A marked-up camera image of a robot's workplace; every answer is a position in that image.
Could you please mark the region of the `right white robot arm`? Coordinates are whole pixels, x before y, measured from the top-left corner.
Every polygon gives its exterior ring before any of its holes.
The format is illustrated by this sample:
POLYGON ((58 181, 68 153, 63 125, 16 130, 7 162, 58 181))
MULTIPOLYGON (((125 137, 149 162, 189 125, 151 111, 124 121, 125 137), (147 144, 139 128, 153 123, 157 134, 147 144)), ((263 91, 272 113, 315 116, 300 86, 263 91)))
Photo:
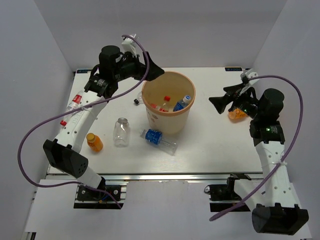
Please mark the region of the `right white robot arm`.
POLYGON ((259 156, 263 181, 255 186, 245 174, 227 179, 226 195, 251 211, 257 233, 295 235, 309 220, 309 213, 299 206, 289 180, 285 162, 285 136, 278 120, 285 96, 274 88, 266 89, 260 98, 253 87, 238 84, 223 89, 225 95, 210 97, 219 114, 228 104, 251 118, 249 133, 259 156))

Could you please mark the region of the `clear bottle black cap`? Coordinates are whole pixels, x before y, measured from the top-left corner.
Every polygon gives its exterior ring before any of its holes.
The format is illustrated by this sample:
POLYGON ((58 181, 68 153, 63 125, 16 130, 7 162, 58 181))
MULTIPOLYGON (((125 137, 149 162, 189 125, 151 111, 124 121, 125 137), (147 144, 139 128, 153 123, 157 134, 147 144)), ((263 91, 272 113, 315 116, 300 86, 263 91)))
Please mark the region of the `clear bottle black cap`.
POLYGON ((134 103, 136 106, 141 105, 141 104, 144 103, 144 102, 143 102, 142 92, 141 92, 141 91, 137 94, 136 98, 133 100, 133 103, 134 103))

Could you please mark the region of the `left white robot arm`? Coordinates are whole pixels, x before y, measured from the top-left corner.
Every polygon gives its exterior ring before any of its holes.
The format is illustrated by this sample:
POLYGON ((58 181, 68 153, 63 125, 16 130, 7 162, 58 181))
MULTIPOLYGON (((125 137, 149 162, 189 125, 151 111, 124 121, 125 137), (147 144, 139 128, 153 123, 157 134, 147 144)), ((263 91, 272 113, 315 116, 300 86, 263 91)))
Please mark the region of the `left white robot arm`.
POLYGON ((105 196, 105 180, 89 167, 88 159, 80 151, 92 124, 106 106, 101 101, 112 97, 120 81, 128 78, 153 81, 164 74, 150 55, 143 58, 145 62, 141 63, 130 51, 122 53, 114 45, 103 47, 98 57, 99 64, 92 69, 84 87, 80 110, 72 114, 54 140, 46 140, 43 144, 49 164, 88 186, 88 193, 96 200, 105 196))

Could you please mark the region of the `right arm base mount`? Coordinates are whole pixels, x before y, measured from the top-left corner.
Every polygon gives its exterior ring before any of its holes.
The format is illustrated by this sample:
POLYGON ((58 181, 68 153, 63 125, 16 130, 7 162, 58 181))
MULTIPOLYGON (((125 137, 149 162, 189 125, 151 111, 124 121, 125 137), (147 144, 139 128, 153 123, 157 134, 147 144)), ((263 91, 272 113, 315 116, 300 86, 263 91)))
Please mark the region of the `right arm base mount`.
POLYGON ((244 173, 232 173, 225 184, 210 184, 204 188, 204 193, 210 198, 210 212, 217 213, 236 205, 242 198, 234 191, 236 180, 252 179, 244 173))

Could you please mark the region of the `orange juice bottle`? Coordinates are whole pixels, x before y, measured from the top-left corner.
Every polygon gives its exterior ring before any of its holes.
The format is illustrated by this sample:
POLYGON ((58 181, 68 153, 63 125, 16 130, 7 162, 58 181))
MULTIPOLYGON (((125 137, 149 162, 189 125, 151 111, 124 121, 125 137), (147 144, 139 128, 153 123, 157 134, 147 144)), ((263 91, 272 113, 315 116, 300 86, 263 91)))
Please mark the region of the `orange juice bottle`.
POLYGON ((247 117, 248 115, 239 108, 228 112, 228 118, 233 123, 244 121, 247 117))
POLYGON ((90 149, 94 152, 100 152, 103 149, 103 143, 101 141, 101 139, 93 134, 93 133, 88 133, 86 135, 86 141, 88 146, 90 147, 90 149))

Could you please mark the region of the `clear capless bottle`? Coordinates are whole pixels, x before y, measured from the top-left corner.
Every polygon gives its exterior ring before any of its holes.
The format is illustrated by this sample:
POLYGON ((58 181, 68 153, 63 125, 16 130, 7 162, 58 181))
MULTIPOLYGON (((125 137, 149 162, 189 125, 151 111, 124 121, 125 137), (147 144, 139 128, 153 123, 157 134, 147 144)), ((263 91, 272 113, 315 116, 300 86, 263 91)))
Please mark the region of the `clear capless bottle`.
POLYGON ((117 148, 129 145, 130 125, 126 118, 120 117, 115 122, 113 130, 113 143, 117 148))

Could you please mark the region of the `blue label bottle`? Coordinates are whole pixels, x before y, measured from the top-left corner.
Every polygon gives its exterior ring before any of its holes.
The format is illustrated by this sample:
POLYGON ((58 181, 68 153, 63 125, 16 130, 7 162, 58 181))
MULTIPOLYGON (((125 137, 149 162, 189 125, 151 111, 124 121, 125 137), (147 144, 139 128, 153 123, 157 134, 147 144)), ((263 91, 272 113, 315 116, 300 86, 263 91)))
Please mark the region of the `blue label bottle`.
POLYGON ((190 95, 185 95, 181 100, 179 100, 173 108, 174 112, 180 111, 186 108, 191 102, 192 98, 190 95))
POLYGON ((176 153, 178 145, 175 140, 164 135, 162 132, 154 129, 143 129, 140 137, 146 140, 150 145, 173 156, 176 153))

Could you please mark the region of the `red cap labelled bottle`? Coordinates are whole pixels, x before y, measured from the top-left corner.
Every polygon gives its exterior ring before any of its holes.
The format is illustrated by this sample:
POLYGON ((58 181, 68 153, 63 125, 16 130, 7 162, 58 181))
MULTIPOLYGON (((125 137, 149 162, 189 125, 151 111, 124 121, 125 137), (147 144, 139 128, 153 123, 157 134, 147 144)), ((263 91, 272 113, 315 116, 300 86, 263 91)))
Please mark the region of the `red cap labelled bottle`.
POLYGON ((161 104, 151 103, 150 106, 160 112, 172 112, 173 111, 170 96, 165 96, 163 98, 163 103, 161 103, 161 104))

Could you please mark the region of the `long red label bottle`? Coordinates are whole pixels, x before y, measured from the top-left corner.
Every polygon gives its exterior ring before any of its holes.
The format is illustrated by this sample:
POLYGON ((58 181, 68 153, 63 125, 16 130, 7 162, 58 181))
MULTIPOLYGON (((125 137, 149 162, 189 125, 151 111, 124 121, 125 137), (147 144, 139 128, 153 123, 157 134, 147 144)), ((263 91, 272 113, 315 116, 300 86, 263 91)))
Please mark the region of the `long red label bottle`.
MULTIPOLYGON (((84 91, 80 90, 71 100, 71 102, 68 104, 67 108, 66 108, 66 112, 70 112, 76 108, 78 108, 79 104, 82 101, 82 97, 83 97, 84 91)), ((67 123, 70 121, 70 118, 72 117, 72 113, 65 115, 63 117, 63 119, 60 121, 60 125, 62 127, 65 127, 67 125, 67 123)))

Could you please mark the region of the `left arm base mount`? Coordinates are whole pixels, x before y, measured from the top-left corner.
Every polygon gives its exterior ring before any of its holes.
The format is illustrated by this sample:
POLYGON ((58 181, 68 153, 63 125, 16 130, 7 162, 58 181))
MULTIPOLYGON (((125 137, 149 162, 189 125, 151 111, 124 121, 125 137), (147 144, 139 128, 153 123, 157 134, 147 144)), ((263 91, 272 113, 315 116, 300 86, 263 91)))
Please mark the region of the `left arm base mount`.
POLYGON ((80 184, 75 193, 73 208, 83 210, 120 210, 126 199, 127 183, 105 179, 103 192, 80 184))

